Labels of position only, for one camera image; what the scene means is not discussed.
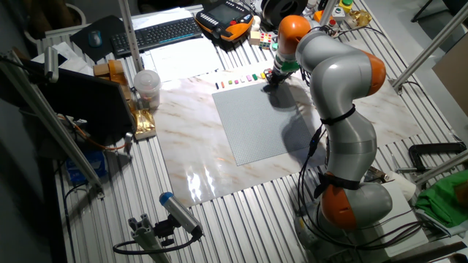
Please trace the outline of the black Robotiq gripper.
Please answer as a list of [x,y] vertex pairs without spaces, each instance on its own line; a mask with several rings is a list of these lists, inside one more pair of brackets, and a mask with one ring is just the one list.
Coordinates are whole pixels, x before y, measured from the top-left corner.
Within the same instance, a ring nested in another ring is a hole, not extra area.
[[277,69],[273,69],[268,76],[269,86],[278,88],[288,77],[289,74],[287,72],[280,72]]

